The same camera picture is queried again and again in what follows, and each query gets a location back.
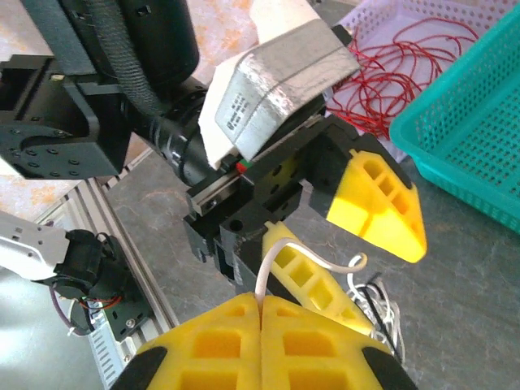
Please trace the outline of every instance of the tangled red wire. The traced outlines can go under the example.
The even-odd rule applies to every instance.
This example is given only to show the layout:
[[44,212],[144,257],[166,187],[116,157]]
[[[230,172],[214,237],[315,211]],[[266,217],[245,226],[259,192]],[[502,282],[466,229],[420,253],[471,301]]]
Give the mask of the tangled red wire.
[[[440,33],[417,41],[403,37],[423,36],[418,28],[432,22],[454,24],[469,34]],[[464,23],[427,18],[403,28],[390,44],[360,49],[356,30],[349,49],[357,57],[361,69],[333,87],[334,97],[327,108],[356,128],[389,139],[388,128],[392,120],[462,55],[464,43],[473,43],[478,38]],[[455,43],[455,53],[443,48],[446,41]],[[345,104],[341,104],[341,98],[346,98]]]

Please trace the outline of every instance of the black cylinder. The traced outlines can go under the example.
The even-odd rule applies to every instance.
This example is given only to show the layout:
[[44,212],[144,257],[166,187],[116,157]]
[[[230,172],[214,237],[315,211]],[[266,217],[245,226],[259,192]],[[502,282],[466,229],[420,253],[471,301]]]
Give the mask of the black cylinder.
[[199,53],[186,1],[122,0],[119,4],[137,57],[159,95],[188,79]]
[[198,117],[206,95],[204,85],[193,78],[171,90],[172,107],[134,131],[145,138],[173,167],[185,184],[194,186],[206,178],[210,167],[202,141]]
[[84,50],[89,55],[90,61],[96,67],[96,71],[104,76],[115,78],[114,70],[99,43],[85,2],[83,0],[61,0],[60,4]]

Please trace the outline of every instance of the teal plastic basket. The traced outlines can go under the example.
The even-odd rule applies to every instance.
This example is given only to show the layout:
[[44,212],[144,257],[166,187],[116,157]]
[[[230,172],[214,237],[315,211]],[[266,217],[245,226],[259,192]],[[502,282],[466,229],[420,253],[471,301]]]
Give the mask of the teal plastic basket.
[[393,122],[421,175],[520,233],[520,6]]

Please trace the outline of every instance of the gray floor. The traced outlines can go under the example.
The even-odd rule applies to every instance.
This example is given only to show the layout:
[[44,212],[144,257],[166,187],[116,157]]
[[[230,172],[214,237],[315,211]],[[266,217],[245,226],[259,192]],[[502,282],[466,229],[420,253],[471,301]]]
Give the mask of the gray floor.
[[[286,223],[335,262],[366,252],[369,265],[360,280],[383,272],[401,306],[406,368],[421,389],[519,389],[520,236],[427,183],[411,160],[403,166],[419,188],[429,240],[419,264],[342,232],[304,205]],[[153,154],[109,192],[181,321],[234,293],[212,264],[190,252],[181,223],[184,191]]]

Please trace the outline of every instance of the red wire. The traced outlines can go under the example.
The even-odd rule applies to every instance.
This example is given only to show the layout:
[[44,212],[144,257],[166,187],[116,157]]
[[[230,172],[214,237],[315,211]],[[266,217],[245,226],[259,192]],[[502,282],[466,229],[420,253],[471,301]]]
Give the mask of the red wire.
[[[463,27],[470,36],[441,33],[417,41],[402,39],[403,34],[413,36],[414,28],[430,22],[455,24]],[[462,55],[462,42],[475,42],[479,38],[475,31],[461,22],[435,17],[403,28],[390,44],[374,45],[362,50],[359,48],[358,32],[356,28],[349,49],[356,56],[361,70],[334,85],[333,105],[328,110],[364,132],[386,138],[392,120],[442,73],[444,66]],[[453,41],[457,47],[456,53],[435,46],[435,43],[443,40]],[[429,67],[426,82],[415,81],[420,67]],[[400,92],[385,92],[390,87]],[[338,93],[350,93],[345,104],[341,104],[337,98]]]
[[[118,303],[121,302],[121,300],[123,299],[123,297],[116,297],[108,302],[111,302],[109,305],[106,305],[106,306],[102,306],[102,307],[90,307],[88,305],[86,305],[85,303],[83,303],[82,301],[79,301],[80,305],[82,305],[85,309],[89,309],[89,310],[105,310],[105,309],[110,309],[111,307],[117,305]],[[106,300],[102,300],[102,299],[93,299],[91,301],[96,301],[96,302],[104,302]]]

